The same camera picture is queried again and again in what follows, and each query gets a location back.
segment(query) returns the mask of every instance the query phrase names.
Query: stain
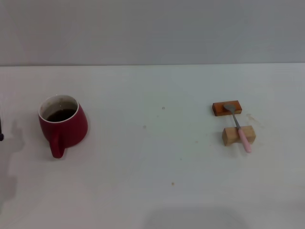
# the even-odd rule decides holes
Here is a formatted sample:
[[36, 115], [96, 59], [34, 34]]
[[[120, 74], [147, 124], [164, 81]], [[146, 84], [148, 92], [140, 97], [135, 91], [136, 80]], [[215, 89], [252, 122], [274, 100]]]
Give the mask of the stain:
[[262, 125], [259, 121], [257, 121], [251, 114], [246, 114], [247, 118], [248, 118], [248, 122], [247, 124], [250, 125], [250, 122], [253, 121], [254, 123], [256, 123], [260, 128], [264, 129], [264, 125]]

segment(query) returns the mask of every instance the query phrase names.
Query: pink spoon handle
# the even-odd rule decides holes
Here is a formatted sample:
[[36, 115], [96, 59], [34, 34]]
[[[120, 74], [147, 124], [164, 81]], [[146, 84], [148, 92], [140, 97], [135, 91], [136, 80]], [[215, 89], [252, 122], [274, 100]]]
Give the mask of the pink spoon handle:
[[246, 138], [246, 135], [244, 135], [244, 132], [243, 132], [243, 130], [242, 129], [239, 129], [238, 130], [238, 134], [239, 134], [239, 137], [240, 137], [240, 139], [241, 139], [241, 141], [242, 141], [242, 143], [243, 143], [243, 145], [244, 145], [244, 149], [245, 149], [245, 151], [247, 152], [247, 153], [251, 153], [251, 146], [250, 146], [250, 144], [249, 144], [249, 142], [248, 142], [248, 140], [247, 140], [247, 138]]

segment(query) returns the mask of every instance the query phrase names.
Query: gray wall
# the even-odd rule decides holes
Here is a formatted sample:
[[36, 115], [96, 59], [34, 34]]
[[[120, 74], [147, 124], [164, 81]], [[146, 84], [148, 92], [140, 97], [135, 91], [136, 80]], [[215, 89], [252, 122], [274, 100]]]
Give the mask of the gray wall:
[[0, 65], [305, 62], [304, 0], [0, 0]]

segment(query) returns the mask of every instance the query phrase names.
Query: mug rim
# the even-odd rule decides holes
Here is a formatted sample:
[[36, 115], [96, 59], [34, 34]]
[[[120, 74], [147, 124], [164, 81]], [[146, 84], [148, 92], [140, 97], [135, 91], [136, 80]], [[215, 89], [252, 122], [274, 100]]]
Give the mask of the mug rim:
[[[73, 100], [77, 103], [77, 109], [76, 109], [75, 113], [74, 113], [70, 118], [65, 119], [65, 120], [63, 120], [63, 121], [60, 121], [60, 122], [50, 122], [50, 121], [46, 120], [45, 118], [43, 118], [42, 115], [41, 115], [41, 108], [42, 108], [42, 106], [43, 106], [44, 104], [46, 104], [48, 100], [54, 99], [54, 98], [56, 98], [56, 97], [61, 97], [61, 96], [69, 97], [69, 98], [73, 99]], [[63, 123], [63, 122], [66, 122], [66, 121], [72, 119], [72, 118], [77, 114], [79, 108], [80, 108], [79, 102], [78, 102], [76, 99], [74, 99], [72, 96], [67, 95], [67, 94], [57, 94], [57, 95], [48, 97], [45, 101], [43, 101], [43, 102], [40, 104], [40, 106], [39, 106], [39, 108], [38, 108], [38, 115], [39, 115], [39, 118], [41, 118], [44, 122], [47, 122], [47, 123], [54, 123], [54, 124], [55, 124], [55, 123]]]

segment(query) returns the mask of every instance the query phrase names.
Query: orange wooden block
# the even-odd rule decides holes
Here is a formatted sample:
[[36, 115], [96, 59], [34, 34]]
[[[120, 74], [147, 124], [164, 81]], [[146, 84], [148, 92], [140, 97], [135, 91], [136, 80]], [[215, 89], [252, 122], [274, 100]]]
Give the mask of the orange wooden block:
[[214, 111], [215, 116], [232, 115], [230, 111], [224, 108], [224, 104], [233, 104], [236, 108], [235, 114], [240, 114], [242, 112], [242, 107], [240, 106], [238, 100], [213, 103], [212, 109]]
[[[251, 125], [241, 127], [248, 142], [252, 144], [256, 138], [255, 131]], [[237, 127], [228, 127], [223, 131], [223, 141], [225, 146], [230, 146], [232, 143], [241, 142]]]

